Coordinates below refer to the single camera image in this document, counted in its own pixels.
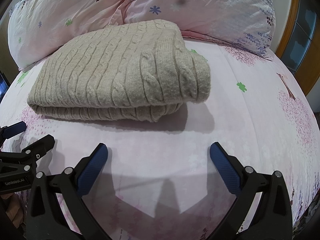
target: wrinkled fabric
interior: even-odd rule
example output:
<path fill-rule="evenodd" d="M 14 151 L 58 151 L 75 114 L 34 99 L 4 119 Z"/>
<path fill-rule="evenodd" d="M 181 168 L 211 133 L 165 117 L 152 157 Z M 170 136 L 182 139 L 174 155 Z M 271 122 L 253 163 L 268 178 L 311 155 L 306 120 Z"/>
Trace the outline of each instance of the wrinkled fabric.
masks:
<path fill-rule="evenodd" d="M 55 120 L 27 105 L 42 61 L 18 75 L 0 104 L 1 127 L 27 124 L 3 151 L 19 152 L 51 134 L 55 147 L 37 162 L 37 171 L 57 174 L 105 143 L 107 163 L 83 200 L 113 240 L 203 240 L 235 199 L 208 154 L 218 141 L 243 166 L 282 172 L 295 223 L 320 186 L 320 131 L 301 88 L 276 56 L 269 61 L 233 47 L 185 44 L 210 66 L 204 103 L 183 104 L 157 123 Z M 250 224 L 259 197 L 239 231 Z M 77 230 L 61 195 L 59 202 Z"/>
<path fill-rule="evenodd" d="M 275 31 L 272 0 L 131 0 L 124 23 L 164 19 L 184 37 L 231 43 L 265 58 Z"/>
<path fill-rule="evenodd" d="M 21 0 L 8 25 L 10 53 L 20 69 L 81 34 L 103 29 L 124 0 Z"/>
<path fill-rule="evenodd" d="M 10 13 L 9 49 L 20 69 L 81 34 L 154 19 L 176 23 L 183 37 L 272 58 L 272 0 L 21 0 Z"/>

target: cable knit pattern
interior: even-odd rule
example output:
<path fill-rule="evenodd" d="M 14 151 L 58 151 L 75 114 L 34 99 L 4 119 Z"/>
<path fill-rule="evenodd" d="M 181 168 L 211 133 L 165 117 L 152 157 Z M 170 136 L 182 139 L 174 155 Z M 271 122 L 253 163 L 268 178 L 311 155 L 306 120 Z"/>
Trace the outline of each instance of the cable knit pattern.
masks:
<path fill-rule="evenodd" d="M 73 38 L 45 62 L 28 104 L 61 119 L 156 122 L 209 92 L 203 57 L 186 49 L 177 25 L 153 20 Z"/>

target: pillow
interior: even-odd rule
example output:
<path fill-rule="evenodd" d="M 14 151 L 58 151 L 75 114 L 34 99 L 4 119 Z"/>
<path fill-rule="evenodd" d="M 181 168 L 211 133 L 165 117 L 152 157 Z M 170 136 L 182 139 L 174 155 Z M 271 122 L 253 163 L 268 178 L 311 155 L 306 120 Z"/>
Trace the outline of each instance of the pillow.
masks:
<path fill-rule="evenodd" d="M 124 23 L 164 19 L 184 37 L 236 45 L 271 58 L 275 31 L 272 0 L 131 0 Z"/>
<path fill-rule="evenodd" d="M 8 25 L 10 53 L 20 69 L 81 34 L 103 29 L 124 0 L 21 0 Z"/>

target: bed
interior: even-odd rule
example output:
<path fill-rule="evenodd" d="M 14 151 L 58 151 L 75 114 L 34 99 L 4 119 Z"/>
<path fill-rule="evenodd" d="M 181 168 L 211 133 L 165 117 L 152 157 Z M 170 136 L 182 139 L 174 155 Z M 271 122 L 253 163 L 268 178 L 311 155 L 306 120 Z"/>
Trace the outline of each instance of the bed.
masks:
<path fill-rule="evenodd" d="M 320 132 L 296 80 L 271 50 L 267 59 L 225 43 L 184 41 L 210 67 L 211 91 L 204 103 L 183 104 L 155 123 L 37 115 L 27 98 L 45 57 L 19 73 L 0 104 L 1 127 L 27 124 L 2 150 L 19 152 L 51 134 L 55 147 L 38 161 L 37 170 L 56 174 L 105 143 L 109 158 L 83 200 L 112 239 L 205 239 L 235 199 L 210 161 L 209 147 L 218 141 L 244 166 L 283 173 L 295 224 L 320 188 Z M 27 195 L 20 193 L 24 201 Z M 259 198 L 239 231 L 249 226 Z"/>

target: blue gripper pad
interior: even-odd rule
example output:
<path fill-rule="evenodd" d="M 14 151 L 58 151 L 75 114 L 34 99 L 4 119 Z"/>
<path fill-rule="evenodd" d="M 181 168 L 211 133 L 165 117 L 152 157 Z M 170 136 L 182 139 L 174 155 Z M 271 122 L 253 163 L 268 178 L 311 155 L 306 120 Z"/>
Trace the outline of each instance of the blue gripper pad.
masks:
<path fill-rule="evenodd" d="M 4 129 L 2 137 L 5 139 L 9 139 L 19 133 L 22 133 L 26 130 L 27 125 L 25 122 L 18 122 L 11 126 L 8 126 Z"/>
<path fill-rule="evenodd" d="M 88 162 L 77 180 L 77 194 L 82 197 L 87 195 L 94 184 L 99 172 L 108 159 L 108 148 L 100 143 L 93 152 L 92 159 Z"/>
<path fill-rule="evenodd" d="M 222 177 L 224 184 L 226 184 L 228 191 L 238 197 L 241 193 L 241 180 L 227 159 L 227 153 L 223 151 L 217 143 L 213 143 L 210 147 L 210 157 Z"/>

